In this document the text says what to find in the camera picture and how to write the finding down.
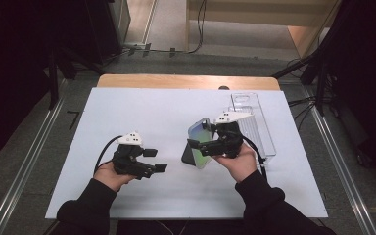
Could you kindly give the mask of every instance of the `black jacket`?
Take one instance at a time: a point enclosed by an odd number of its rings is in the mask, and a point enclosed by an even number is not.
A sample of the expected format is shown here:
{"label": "black jacket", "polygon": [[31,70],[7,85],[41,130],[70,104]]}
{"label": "black jacket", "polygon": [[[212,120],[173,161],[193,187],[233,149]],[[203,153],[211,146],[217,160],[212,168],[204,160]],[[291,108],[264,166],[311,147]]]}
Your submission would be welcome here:
{"label": "black jacket", "polygon": [[[285,202],[279,188],[271,188],[258,170],[236,184],[242,196],[246,234],[335,234],[320,227]],[[60,221],[52,234],[109,234],[109,209],[116,192],[91,179],[76,201],[67,201],[59,209]]]}

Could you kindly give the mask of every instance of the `person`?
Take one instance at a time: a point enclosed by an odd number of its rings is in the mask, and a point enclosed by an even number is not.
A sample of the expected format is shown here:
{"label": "person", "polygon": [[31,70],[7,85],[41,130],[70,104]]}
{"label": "person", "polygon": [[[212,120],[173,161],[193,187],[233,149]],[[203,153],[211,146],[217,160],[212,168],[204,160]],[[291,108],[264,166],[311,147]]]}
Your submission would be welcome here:
{"label": "person", "polygon": [[[242,145],[235,159],[213,158],[225,166],[236,181],[235,189],[246,205],[243,219],[232,222],[175,221],[183,225],[179,234],[335,234],[332,229],[318,226],[286,203],[281,189],[269,186],[257,168],[254,150],[246,144]],[[120,188],[134,178],[132,175],[117,175],[113,163],[101,165],[81,196],[59,208],[57,219],[60,222],[51,234],[109,234],[110,206]],[[119,223],[117,234],[173,232],[159,221],[133,221],[124,226]]]}

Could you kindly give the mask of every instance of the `white tabletop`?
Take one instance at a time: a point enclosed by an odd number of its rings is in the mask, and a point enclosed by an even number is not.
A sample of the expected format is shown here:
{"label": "white tabletop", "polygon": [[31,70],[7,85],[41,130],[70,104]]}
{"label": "white tabletop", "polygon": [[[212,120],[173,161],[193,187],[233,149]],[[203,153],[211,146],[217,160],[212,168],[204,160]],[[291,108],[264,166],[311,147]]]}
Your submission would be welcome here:
{"label": "white tabletop", "polygon": [[[46,217],[55,218],[60,205],[75,200],[92,177],[105,145],[134,130],[143,148],[158,149],[155,158],[139,157],[150,165],[168,164],[165,173],[133,180],[121,188],[111,217],[240,218],[244,203],[235,181],[215,161],[204,169],[184,164],[187,130],[201,118],[211,121],[227,111],[232,93],[258,94],[276,148],[267,167],[268,182],[282,188],[286,201],[308,217],[326,217],[301,138],[281,91],[93,88],[70,146]],[[112,158],[113,144],[102,162]]]}

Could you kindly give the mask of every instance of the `clear plastic box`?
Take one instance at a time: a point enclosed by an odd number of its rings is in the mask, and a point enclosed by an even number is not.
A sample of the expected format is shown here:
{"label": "clear plastic box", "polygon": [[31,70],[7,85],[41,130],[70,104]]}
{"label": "clear plastic box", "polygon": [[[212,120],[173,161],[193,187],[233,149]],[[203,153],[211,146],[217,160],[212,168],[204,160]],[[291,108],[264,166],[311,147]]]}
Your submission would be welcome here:
{"label": "clear plastic box", "polygon": [[244,136],[252,140],[267,165],[276,155],[270,132],[257,93],[234,93],[228,108],[230,112],[251,113],[253,116],[238,120]]}

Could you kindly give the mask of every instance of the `hand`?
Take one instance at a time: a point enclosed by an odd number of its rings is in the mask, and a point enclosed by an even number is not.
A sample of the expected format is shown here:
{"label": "hand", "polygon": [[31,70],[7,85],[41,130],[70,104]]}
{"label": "hand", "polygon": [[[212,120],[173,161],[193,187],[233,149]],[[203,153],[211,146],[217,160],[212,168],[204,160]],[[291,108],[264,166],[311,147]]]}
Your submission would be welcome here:
{"label": "hand", "polygon": [[240,153],[235,159],[226,158],[222,155],[213,156],[213,158],[228,169],[237,183],[240,183],[258,169],[255,151],[246,144],[241,146]]}
{"label": "hand", "polygon": [[136,176],[129,174],[116,174],[112,162],[102,164],[93,176],[94,179],[105,184],[113,191],[118,192],[123,184],[127,184]]}

